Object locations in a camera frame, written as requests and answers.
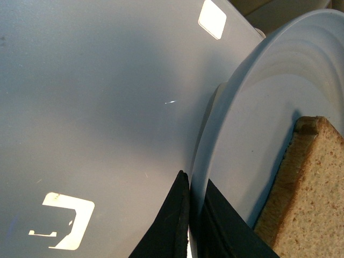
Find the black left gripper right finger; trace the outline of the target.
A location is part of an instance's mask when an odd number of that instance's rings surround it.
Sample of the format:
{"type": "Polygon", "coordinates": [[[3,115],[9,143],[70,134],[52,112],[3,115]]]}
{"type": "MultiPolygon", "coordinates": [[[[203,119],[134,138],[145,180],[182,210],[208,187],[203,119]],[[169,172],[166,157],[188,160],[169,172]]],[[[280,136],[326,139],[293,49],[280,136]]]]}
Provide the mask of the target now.
{"type": "Polygon", "coordinates": [[[212,181],[208,181],[201,213],[200,256],[278,257],[212,181]]]}

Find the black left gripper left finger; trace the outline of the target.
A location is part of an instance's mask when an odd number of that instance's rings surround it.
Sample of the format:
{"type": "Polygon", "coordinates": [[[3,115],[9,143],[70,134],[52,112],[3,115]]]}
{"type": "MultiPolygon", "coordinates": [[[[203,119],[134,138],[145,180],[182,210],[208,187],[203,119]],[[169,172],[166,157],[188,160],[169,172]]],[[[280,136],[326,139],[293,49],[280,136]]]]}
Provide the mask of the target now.
{"type": "Polygon", "coordinates": [[[130,257],[187,257],[189,211],[189,179],[180,170],[152,225],[130,257]]]}

